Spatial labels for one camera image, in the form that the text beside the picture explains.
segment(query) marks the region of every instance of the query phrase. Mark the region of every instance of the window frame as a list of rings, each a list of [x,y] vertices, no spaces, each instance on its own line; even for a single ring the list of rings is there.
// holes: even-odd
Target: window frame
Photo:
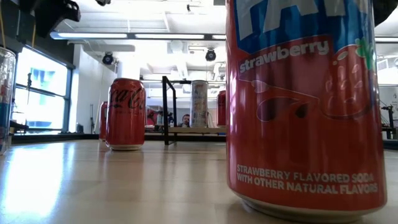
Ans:
[[[38,93],[40,95],[45,95],[45,96],[57,96],[57,97],[61,97],[64,100],[64,109],[63,109],[63,120],[62,120],[62,128],[28,128],[27,131],[68,131],[69,128],[69,117],[70,117],[70,95],[71,95],[71,89],[72,89],[72,68],[70,68],[69,66],[65,65],[64,63],[60,63],[58,60],[55,60],[52,57],[49,57],[48,55],[43,54],[42,52],[32,49],[29,46],[24,46],[24,48],[26,48],[27,50],[31,50],[37,54],[40,54],[50,60],[52,60],[53,62],[57,62],[62,66],[65,66],[67,68],[67,82],[65,83],[66,85],[66,91],[65,91],[65,95],[59,95],[56,93],[53,93],[51,91],[47,91],[47,90],[42,90],[39,88],[34,88],[31,87],[30,91],[34,92],[34,93]],[[19,84],[17,83],[17,67],[19,64],[19,54],[16,54],[16,69],[14,72],[14,89],[12,92],[12,97],[15,98],[15,94],[16,94],[16,89],[23,89],[23,90],[27,90],[27,85],[23,85],[23,84]]]

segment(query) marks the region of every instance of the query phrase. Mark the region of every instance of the soda can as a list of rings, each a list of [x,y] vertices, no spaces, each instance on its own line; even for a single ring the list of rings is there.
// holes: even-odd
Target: soda can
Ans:
[[[15,66],[15,54],[0,47],[0,155],[7,151],[10,144],[8,134]]]
[[[227,1],[228,185],[262,212],[386,204],[371,0]]]
[[[208,83],[206,81],[192,81],[189,121],[191,128],[207,128],[207,89]]]
[[[108,102],[104,101],[99,110],[99,140],[105,141],[106,139],[106,117],[108,113]]]
[[[225,127],[226,124],[226,91],[221,90],[217,95],[217,126]]]
[[[106,142],[114,150],[137,150],[144,144],[146,93],[139,80],[117,78],[108,95]]]

